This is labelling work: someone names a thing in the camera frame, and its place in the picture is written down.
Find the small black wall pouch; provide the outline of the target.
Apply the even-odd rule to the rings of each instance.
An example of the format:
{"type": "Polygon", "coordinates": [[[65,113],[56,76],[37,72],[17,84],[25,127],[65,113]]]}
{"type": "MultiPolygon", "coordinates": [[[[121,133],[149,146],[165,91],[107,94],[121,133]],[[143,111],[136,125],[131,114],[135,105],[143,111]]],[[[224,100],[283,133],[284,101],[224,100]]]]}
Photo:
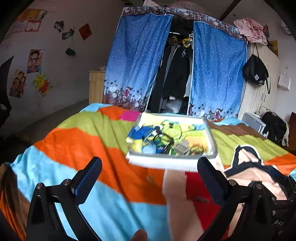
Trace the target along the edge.
{"type": "Polygon", "coordinates": [[[74,41],[73,41],[73,39],[71,39],[70,42],[69,42],[68,48],[65,51],[65,54],[68,55],[68,56],[71,56],[71,57],[75,56],[76,52],[73,49],[73,47],[74,47],[74,41]]]}

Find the yellow cartoon wall drawing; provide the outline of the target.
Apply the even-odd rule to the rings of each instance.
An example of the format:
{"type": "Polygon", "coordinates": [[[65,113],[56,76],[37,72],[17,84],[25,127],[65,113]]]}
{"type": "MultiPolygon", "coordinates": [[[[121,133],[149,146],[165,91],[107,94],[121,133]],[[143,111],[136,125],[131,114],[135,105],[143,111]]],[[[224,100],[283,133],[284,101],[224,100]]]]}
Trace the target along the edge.
{"type": "Polygon", "coordinates": [[[32,85],[38,92],[45,96],[48,91],[51,89],[50,80],[44,75],[44,73],[40,72],[32,81],[32,85]]]}

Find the blue dotted left curtain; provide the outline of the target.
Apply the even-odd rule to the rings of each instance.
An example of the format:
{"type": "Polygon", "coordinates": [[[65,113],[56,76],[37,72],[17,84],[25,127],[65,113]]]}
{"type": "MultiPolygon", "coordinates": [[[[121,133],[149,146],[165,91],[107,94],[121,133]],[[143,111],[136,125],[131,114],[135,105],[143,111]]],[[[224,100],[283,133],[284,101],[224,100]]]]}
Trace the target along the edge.
{"type": "Polygon", "coordinates": [[[147,108],[172,19],[153,13],[120,18],[107,61],[103,103],[147,108]]]}

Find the anime wall poster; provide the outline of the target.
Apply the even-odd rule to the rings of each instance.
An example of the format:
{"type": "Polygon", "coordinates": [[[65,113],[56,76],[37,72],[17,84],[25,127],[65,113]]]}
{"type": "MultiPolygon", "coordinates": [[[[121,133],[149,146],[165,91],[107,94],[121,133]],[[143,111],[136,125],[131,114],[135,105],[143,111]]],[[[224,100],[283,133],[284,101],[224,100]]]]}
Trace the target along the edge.
{"type": "Polygon", "coordinates": [[[27,74],[41,71],[43,49],[32,49],[29,53],[27,74]]]}

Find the certificates on wall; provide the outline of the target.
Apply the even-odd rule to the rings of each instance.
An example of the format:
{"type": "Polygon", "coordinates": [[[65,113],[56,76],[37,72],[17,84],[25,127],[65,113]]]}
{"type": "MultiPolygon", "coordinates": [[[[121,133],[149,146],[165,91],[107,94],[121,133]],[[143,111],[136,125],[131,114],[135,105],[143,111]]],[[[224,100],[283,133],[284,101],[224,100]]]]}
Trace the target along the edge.
{"type": "Polygon", "coordinates": [[[22,32],[38,32],[41,22],[48,11],[43,9],[26,9],[9,28],[4,39],[8,39],[12,34],[22,32]]]}

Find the black hanging bag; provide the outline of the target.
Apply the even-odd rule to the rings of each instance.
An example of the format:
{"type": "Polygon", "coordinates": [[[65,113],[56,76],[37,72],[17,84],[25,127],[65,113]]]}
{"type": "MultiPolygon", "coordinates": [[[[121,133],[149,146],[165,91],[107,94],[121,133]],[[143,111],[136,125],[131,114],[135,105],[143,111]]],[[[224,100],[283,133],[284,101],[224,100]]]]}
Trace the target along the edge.
{"type": "Polygon", "coordinates": [[[267,94],[270,94],[271,85],[267,80],[269,78],[269,73],[265,64],[259,57],[259,50],[256,43],[254,43],[250,58],[242,68],[242,75],[246,81],[250,81],[255,85],[263,86],[266,84],[267,94]]]}

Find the white paper gift bag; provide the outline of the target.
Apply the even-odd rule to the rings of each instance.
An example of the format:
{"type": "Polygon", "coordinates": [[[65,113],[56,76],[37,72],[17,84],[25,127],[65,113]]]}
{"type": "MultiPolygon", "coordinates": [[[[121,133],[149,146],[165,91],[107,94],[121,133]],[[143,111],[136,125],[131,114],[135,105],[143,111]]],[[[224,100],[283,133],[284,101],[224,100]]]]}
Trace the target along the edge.
{"type": "Polygon", "coordinates": [[[280,75],[278,80],[278,87],[290,91],[290,83],[291,78],[287,75],[287,68],[285,69],[284,73],[280,75]]]}

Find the beige wardrobe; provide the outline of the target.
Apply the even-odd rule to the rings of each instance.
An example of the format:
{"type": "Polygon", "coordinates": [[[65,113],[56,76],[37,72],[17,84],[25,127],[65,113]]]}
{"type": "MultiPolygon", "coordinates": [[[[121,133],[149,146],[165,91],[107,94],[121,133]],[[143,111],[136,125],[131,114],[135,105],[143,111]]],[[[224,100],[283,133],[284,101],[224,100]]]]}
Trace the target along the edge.
{"type": "Polygon", "coordinates": [[[278,89],[279,59],[271,49],[259,43],[250,43],[247,57],[257,56],[264,67],[255,69],[255,75],[247,79],[243,91],[238,119],[245,113],[263,114],[267,110],[274,111],[275,97],[278,89]]]}

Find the black clothes pile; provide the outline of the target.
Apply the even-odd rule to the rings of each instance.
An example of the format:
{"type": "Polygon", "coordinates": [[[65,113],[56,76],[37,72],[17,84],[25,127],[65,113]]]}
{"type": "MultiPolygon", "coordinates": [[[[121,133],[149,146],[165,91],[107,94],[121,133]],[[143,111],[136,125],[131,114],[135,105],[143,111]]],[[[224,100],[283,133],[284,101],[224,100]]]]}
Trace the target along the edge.
{"type": "Polygon", "coordinates": [[[286,121],[276,113],[267,111],[261,120],[265,123],[263,133],[267,133],[267,138],[280,146],[288,146],[289,126],[286,121]]]}

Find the wall photo right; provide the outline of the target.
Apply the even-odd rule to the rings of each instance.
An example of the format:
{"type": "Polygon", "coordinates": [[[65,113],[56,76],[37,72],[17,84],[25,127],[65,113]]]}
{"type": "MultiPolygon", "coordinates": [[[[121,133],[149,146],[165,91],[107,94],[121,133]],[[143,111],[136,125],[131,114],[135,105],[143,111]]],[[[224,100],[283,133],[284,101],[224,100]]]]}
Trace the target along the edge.
{"type": "Polygon", "coordinates": [[[75,31],[70,29],[68,32],[62,33],[62,40],[70,39],[74,35],[75,31]]]}

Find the white flat box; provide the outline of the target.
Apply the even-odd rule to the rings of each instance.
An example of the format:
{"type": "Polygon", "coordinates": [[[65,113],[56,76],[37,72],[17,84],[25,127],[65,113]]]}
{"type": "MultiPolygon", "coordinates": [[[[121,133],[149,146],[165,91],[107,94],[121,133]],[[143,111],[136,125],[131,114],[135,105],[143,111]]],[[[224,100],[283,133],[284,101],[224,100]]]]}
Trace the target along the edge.
{"type": "Polygon", "coordinates": [[[197,172],[197,163],[202,156],[144,155],[128,152],[129,164],[151,169],[197,172]]]}

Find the blue grey wristwatch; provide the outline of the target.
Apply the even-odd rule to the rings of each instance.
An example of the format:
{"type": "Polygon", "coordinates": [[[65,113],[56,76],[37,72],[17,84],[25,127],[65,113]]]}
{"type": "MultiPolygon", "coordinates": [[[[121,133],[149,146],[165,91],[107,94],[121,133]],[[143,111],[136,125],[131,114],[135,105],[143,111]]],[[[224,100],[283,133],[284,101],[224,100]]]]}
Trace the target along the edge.
{"type": "Polygon", "coordinates": [[[158,131],[150,131],[146,135],[142,136],[142,153],[144,154],[156,154],[157,153],[157,144],[154,141],[154,138],[158,134],[158,131]]]}

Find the wall photo left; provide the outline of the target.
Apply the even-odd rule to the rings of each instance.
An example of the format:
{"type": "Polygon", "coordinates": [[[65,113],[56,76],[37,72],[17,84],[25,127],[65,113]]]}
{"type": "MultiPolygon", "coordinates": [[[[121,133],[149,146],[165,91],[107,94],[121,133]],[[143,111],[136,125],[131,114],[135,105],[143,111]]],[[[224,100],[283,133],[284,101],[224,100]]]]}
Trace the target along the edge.
{"type": "Polygon", "coordinates": [[[60,32],[64,30],[64,21],[55,21],[54,28],[60,32]]]}

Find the red diamond wall paper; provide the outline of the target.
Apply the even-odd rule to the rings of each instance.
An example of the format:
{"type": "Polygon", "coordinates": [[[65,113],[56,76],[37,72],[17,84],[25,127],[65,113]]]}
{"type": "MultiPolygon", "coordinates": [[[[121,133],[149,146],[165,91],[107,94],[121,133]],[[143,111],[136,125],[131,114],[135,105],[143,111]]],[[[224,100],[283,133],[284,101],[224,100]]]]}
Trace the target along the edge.
{"type": "Polygon", "coordinates": [[[83,41],[86,40],[87,38],[89,38],[92,35],[92,31],[91,31],[90,26],[89,26],[88,23],[86,23],[81,28],[79,28],[78,31],[79,31],[83,41]]]}

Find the grey tray with frog drawing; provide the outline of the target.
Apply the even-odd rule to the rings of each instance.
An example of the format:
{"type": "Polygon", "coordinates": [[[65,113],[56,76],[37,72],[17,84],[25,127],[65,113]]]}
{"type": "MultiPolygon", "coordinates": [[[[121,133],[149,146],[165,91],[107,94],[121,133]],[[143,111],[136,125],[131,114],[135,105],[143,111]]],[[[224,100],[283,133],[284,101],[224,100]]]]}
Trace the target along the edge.
{"type": "Polygon", "coordinates": [[[142,153],[142,136],[150,131],[158,131],[154,138],[157,153],[153,155],[169,156],[206,156],[213,159],[218,154],[208,121],[204,118],[179,114],[141,113],[126,137],[129,152],[142,153]],[[178,155],[173,146],[182,140],[189,142],[190,152],[178,155]]]}

